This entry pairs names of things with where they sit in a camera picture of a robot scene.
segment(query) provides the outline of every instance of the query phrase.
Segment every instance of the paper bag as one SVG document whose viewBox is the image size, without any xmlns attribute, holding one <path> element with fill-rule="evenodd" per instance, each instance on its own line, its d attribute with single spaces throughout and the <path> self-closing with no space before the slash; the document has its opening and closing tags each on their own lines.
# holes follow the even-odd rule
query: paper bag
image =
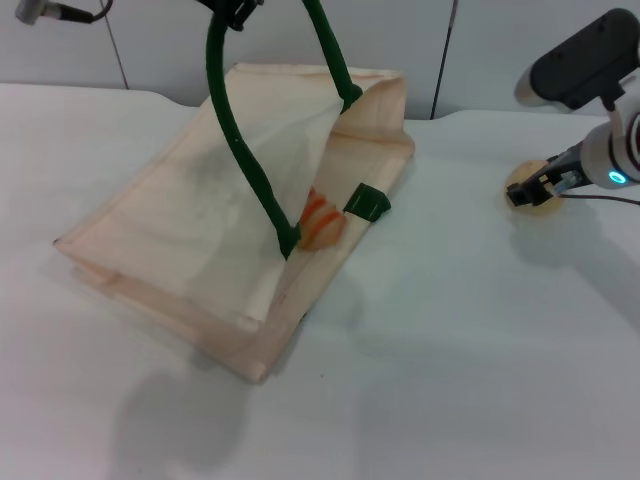
<svg viewBox="0 0 640 480">
<path fill-rule="evenodd" d="M 326 67 L 238 65 L 226 76 L 236 121 L 292 225 L 312 186 L 342 208 L 361 183 L 388 192 L 413 154 L 402 76 L 350 73 L 364 94 L 342 115 Z M 92 286 L 258 381 L 369 227 L 347 217 L 338 245 L 285 260 L 206 101 L 56 247 Z"/>
</svg>

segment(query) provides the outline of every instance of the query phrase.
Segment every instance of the orange striped toy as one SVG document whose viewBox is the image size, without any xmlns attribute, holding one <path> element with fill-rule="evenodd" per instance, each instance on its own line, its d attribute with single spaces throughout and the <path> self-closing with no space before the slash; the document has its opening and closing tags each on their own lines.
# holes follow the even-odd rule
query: orange striped toy
<svg viewBox="0 0 640 480">
<path fill-rule="evenodd" d="M 324 195 L 311 188 L 307 205 L 300 217 L 298 247 L 303 250 L 318 250 L 335 245 L 340 240 L 346 223 L 347 217 L 333 203 L 327 202 Z"/>
</svg>

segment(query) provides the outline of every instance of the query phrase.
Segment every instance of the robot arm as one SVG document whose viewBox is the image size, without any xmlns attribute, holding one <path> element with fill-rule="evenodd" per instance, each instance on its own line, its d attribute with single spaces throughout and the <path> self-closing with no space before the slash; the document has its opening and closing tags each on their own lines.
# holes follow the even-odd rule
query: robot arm
<svg viewBox="0 0 640 480">
<path fill-rule="evenodd" d="M 600 97 L 609 123 L 578 145 L 547 160 L 522 183 L 510 185 L 515 206 L 537 206 L 566 190 L 595 184 L 619 189 L 640 184 L 640 97 L 620 81 L 640 67 L 640 23 L 627 10 L 611 10 L 538 59 L 518 82 L 527 106 L 553 104 L 565 111 Z"/>
<path fill-rule="evenodd" d="M 197 0 L 198 3 L 208 7 L 211 11 L 223 10 L 227 25 L 236 31 L 242 31 L 244 22 L 249 18 L 258 5 L 263 5 L 264 0 Z M 40 17 L 50 17 L 56 20 L 65 20 L 76 23 L 93 23 L 104 18 L 113 0 L 107 0 L 107 4 L 97 15 L 84 10 L 70 7 L 62 3 L 49 0 L 21 0 L 16 8 L 16 18 L 26 25 L 33 25 Z"/>
</svg>

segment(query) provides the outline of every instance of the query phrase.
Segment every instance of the white tablecloth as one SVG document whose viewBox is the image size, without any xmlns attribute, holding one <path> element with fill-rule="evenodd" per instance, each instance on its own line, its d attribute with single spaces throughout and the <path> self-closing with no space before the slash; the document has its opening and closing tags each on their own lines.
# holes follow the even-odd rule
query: white tablecloth
<svg viewBox="0 0 640 480">
<path fill-rule="evenodd" d="M 640 211 L 576 200 L 540 221 L 501 198 L 518 163 L 602 118 L 408 122 L 418 150 L 391 214 L 253 387 L 80 287 L 50 245 L 194 110 L 15 85 L 0 105 L 0 478 L 640 472 Z"/>
</svg>

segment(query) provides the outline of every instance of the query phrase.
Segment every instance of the round wooden object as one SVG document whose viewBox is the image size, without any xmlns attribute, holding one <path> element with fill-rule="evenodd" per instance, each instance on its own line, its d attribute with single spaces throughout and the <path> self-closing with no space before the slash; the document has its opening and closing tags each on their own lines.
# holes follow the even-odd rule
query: round wooden object
<svg viewBox="0 0 640 480">
<path fill-rule="evenodd" d="M 518 213 L 524 213 L 526 215 L 535 215 L 537 217 L 541 217 L 545 215 L 550 215 L 560 210 L 560 207 L 562 207 L 562 204 L 564 203 L 564 198 L 559 198 L 559 197 L 550 198 L 549 200 L 544 202 L 542 205 L 538 205 L 537 207 L 533 207 L 531 205 L 523 205 L 521 207 L 515 207 L 511 202 L 511 200 L 509 200 L 509 197 L 507 197 L 507 194 L 506 194 L 507 187 L 509 185 L 526 180 L 531 175 L 533 175 L 538 170 L 540 170 L 542 167 L 544 167 L 546 164 L 547 162 L 545 162 L 544 160 L 534 160 L 530 162 L 525 162 L 520 164 L 518 168 L 516 168 L 513 172 L 511 172 L 511 175 L 509 175 L 504 185 L 504 191 L 505 191 L 504 199 L 507 202 L 507 205 L 509 205 L 509 207 L 513 211 Z"/>
</svg>

